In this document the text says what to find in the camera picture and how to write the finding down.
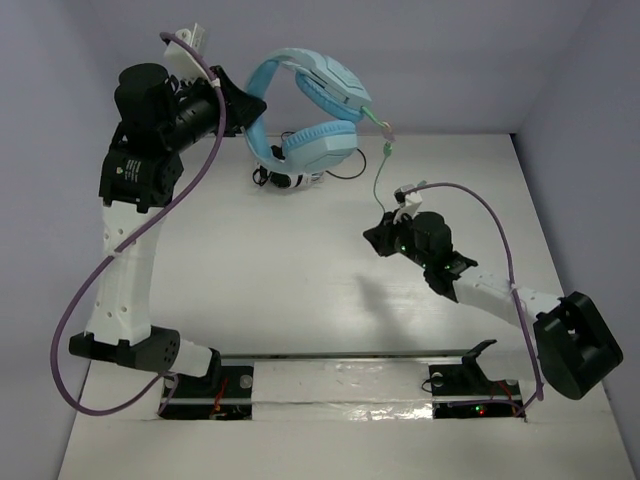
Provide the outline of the light blue headphones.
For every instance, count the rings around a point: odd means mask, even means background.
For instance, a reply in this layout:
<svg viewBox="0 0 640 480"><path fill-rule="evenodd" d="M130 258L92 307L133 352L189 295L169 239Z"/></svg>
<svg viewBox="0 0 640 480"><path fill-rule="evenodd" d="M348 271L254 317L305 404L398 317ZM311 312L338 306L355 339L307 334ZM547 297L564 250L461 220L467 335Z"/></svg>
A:
<svg viewBox="0 0 640 480"><path fill-rule="evenodd" d="M265 111L244 136L257 163L287 174L319 174L355 152L357 124L372 99L362 81L334 58L310 49L285 47L271 52L245 82L250 96L275 107ZM267 125L282 125L291 114L294 131L274 153Z"/></svg>

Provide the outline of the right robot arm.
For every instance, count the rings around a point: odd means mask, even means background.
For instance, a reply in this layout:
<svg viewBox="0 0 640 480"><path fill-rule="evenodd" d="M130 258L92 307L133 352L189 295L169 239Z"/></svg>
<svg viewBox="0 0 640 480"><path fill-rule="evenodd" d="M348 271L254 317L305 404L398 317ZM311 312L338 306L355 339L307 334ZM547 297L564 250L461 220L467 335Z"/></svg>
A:
<svg viewBox="0 0 640 480"><path fill-rule="evenodd" d="M571 400L582 399L623 361L621 347L587 295L566 296L518 287L453 247L444 217L386 213L363 237L381 257L402 255L423 271L436 294L518 327L537 382Z"/></svg>

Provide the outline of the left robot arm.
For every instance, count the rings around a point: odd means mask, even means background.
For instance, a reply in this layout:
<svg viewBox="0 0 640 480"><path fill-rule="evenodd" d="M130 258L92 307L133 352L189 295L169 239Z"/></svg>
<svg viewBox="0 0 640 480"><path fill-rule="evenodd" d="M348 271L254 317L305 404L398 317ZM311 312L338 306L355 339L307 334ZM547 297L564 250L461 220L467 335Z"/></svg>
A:
<svg viewBox="0 0 640 480"><path fill-rule="evenodd" d="M154 373L175 373L200 394L222 382L218 351L196 345L150 318L150 286L161 223L175 205L184 168L180 155L209 134L233 136L266 111L215 66L221 89L205 78L179 81L158 64L121 72L114 99L121 120L103 161L104 251L95 307L69 351L96 361Z"/></svg>

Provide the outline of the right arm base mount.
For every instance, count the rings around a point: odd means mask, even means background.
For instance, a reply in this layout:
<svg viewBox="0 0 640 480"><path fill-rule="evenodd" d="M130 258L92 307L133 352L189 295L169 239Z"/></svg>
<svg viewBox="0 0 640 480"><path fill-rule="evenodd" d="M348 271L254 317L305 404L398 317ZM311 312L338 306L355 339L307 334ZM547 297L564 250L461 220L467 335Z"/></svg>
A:
<svg viewBox="0 0 640 480"><path fill-rule="evenodd" d="M481 353L496 343L484 340L458 363L431 365L421 390L431 395L435 419L524 418L518 381L490 380L478 364Z"/></svg>

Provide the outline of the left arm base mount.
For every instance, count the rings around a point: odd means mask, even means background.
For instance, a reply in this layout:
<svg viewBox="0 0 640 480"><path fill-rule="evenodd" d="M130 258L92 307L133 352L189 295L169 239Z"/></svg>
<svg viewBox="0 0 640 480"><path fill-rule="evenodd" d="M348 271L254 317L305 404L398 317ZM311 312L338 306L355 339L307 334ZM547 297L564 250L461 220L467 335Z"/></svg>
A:
<svg viewBox="0 0 640 480"><path fill-rule="evenodd" d="M178 376L173 384L165 380L159 416L165 420L251 420L253 364L223 364L220 377L212 386L204 378Z"/></svg>

